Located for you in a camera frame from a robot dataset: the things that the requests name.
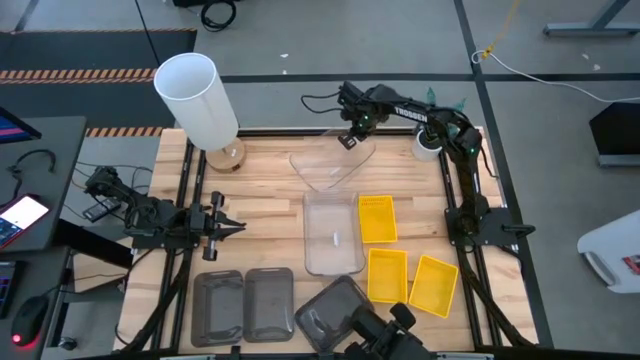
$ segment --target yellow plastic tray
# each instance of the yellow plastic tray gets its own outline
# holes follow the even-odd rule
[[[384,303],[407,302],[407,252],[369,249],[367,296]]]
[[[365,244],[398,241],[396,215],[391,195],[360,196],[358,199],[360,232]]]
[[[411,288],[409,304],[442,318],[449,316],[458,268],[423,255]]]

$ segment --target screen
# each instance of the screen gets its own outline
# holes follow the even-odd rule
[[[24,131],[18,125],[11,122],[6,117],[0,115],[0,141],[21,141],[31,138],[31,134]]]
[[[44,205],[28,196],[5,209],[0,214],[0,247],[28,229],[47,211],[48,209]]]

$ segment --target phone screen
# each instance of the phone screen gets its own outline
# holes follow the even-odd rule
[[[25,196],[0,214],[0,248],[47,213],[44,205]]]

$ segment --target gray floor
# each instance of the gray floor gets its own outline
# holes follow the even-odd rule
[[[479,48],[501,30],[511,2],[464,0]],[[606,2],[523,1],[495,53],[516,69],[532,73],[640,72],[640,37],[547,39],[541,33],[548,22],[586,21]],[[12,30],[26,4],[27,0],[0,2],[0,30]],[[150,28],[200,28],[197,15],[185,9],[160,0],[140,0],[140,4]],[[238,18],[228,30],[199,31],[196,41],[196,50],[213,58],[223,75],[470,73],[449,0],[245,0],[237,5]],[[632,2],[617,20],[638,19],[640,1]],[[132,0],[40,0],[26,28],[140,29],[142,24]],[[491,61],[482,68],[486,73],[505,73]],[[473,83],[388,84],[418,99],[432,87],[441,105],[466,98],[465,112],[475,123],[484,124]],[[337,85],[230,84],[227,91],[243,127],[332,126],[340,124],[336,116],[310,114],[298,99],[305,93],[330,93]],[[578,85],[602,97],[640,96],[636,82]],[[538,228],[530,242],[556,346],[640,353],[635,336],[640,295],[609,292],[576,251],[582,234],[640,207],[640,170],[603,170],[596,165],[588,121],[606,105],[540,84],[490,83],[488,88],[523,217]],[[318,102],[317,108],[325,105],[332,104]],[[81,159],[152,166],[156,149],[154,139],[87,139]],[[123,169],[123,174],[127,178],[131,172]],[[148,182],[147,174],[140,175],[139,184]],[[91,201],[74,189],[67,203],[81,210]],[[80,223],[68,211],[64,216]],[[103,354],[109,348],[118,301],[82,306],[113,315],[97,325],[87,321],[82,309],[72,312],[64,335],[80,338],[81,351],[48,351],[45,359]]]

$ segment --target monitor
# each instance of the monitor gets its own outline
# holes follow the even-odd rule
[[[36,129],[0,107],[0,144],[40,139],[41,137],[42,134]]]

